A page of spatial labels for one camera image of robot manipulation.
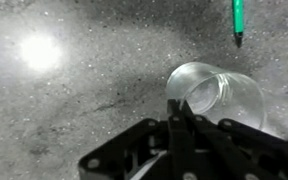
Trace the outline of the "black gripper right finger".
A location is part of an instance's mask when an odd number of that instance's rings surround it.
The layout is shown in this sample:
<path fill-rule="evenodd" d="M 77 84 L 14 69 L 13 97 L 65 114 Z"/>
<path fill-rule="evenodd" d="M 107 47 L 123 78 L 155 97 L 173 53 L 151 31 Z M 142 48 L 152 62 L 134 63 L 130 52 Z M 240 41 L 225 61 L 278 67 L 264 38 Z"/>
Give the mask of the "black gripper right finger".
<path fill-rule="evenodd" d="M 288 180 L 288 142 L 223 119 L 217 125 L 182 104 L 183 167 L 199 180 Z"/>

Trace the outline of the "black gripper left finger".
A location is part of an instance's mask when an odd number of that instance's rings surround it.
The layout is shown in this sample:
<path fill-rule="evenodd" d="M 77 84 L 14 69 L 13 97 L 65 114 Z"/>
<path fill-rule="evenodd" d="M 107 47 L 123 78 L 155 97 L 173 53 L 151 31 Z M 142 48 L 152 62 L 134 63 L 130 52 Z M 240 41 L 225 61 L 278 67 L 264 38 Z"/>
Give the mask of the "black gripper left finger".
<path fill-rule="evenodd" d="M 147 118 L 78 161 L 80 180 L 184 180 L 196 170 L 195 116 L 187 102 L 170 100 L 164 121 Z"/>

